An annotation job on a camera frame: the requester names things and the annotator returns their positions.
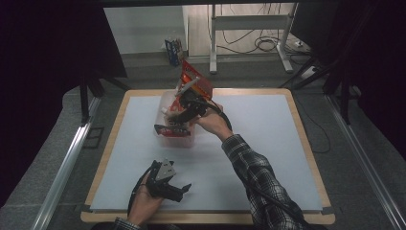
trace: plaid shirt sleeve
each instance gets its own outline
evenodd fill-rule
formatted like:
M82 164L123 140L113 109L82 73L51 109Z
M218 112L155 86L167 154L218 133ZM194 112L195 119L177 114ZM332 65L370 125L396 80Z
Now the plaid shirt sleeve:
M298 216L303 216L302 210L290 199L285 188L275 178L266 157L254 152L239 135L229 137L221 147L235 171L238 171L248 183L275 198ZM257 192L247 188L246 193L251 203L251 214L256 229L305 229L285 211Z
M139 229L141 229L141 227L138 225L130 223L123 218L116 218L112 230L139 230Z

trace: food container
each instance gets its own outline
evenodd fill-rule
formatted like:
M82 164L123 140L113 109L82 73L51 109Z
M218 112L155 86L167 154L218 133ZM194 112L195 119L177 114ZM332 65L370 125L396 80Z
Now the food container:
M163 110L168 109L173 101L175 100L175 90L166 91L162 97L161 102L159 103L159 107L157 108L157 116L155 120L155 125L162 125L166 126L165 123L165 114ZM159 135L155 130L153 130L156 138L158 139L159 143L163 147L170 147L170 148L191 148L194 144L194 125L189 126L188 124L188 131L191 135L185 137L167 137L164 135Z

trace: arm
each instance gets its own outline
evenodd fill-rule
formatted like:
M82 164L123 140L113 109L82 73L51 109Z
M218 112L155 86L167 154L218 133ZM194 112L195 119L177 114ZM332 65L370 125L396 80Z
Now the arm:
M254 186L261 189L297 216L303 216L302 210L290 199L285 188L275 178L266 157L254 152L241 136L234 135L227 128L225 121L211 109L208 109L203 117L196 118L195 122L216 135L223 142L221 147L233 164L236 173L250 184L250 187L246 188L246 192L251 204L251 213L256 228L303 229L301 224L285 211L273 205L251 188Z

